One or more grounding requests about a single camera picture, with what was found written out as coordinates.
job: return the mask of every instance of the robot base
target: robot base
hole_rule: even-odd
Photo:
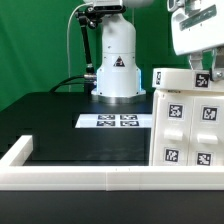
[[[92,99],[94,101],[109,103],[109,104],[136,103],[136,102],[145,101],[146,92],[141,91],[141,93],[139,93],[138,95],[131,96],[131,97],[107,97],[107,96],[96,95],[92,92]]]

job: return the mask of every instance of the green backdrop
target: green backdrop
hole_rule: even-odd
[[[49,91],[68,77],[66,30],[68,19],[81,0],[0,0],[0,110],[29,92]],[[143,87],[151,88],[156,67],[188,67],[185,56],[172,48],[171,15],[166,0],[155,0],[134,10],[137,29],[137,65],[143,73]],[[125,18],[133,19],[128,10]],[[101,30],[89,30],[96,67],[101,64]],[[72,75],[85,72],[83,44],[78,22],[71,27]],[[72,91],[83,91],[73,87]]]

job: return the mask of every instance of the white plastic frame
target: white plastic frame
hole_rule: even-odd
[[[22,136],[0,160],[0,190],[224,190],[224,167],[22,166],[32,150]]]

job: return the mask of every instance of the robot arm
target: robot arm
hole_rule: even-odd
[[[192,69],[202,68],[202,54],[213,51],[211,78],[224,79],[224,1],[168,0],[173,45],[177,55],[188,54]]]
[[[93,2],[93,5],[99,6],[125,5],[128,8],[140,8],[150,5],[153,0],[84,0],[84,2]]]
[[[94,99],[107,103],[131,103],[145,98],[141,71],[135,63],[136,31],[122,13],[153,0],[84,0],[92,3],[85,15],[90,28],[102,23],[102,65],[97,69]]]

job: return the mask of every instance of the black tabletop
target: black tabletop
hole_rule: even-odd
[[[25,165],[147,165],[149,128],[74,124],[80,113],[151,113],[152,98],[114,106],[82,93],[25,95],[0,113],[1,156],[19,136],[32,134],[34,152]],[[223,211],[223,191],[0,191],[3,224],[220,224]]]

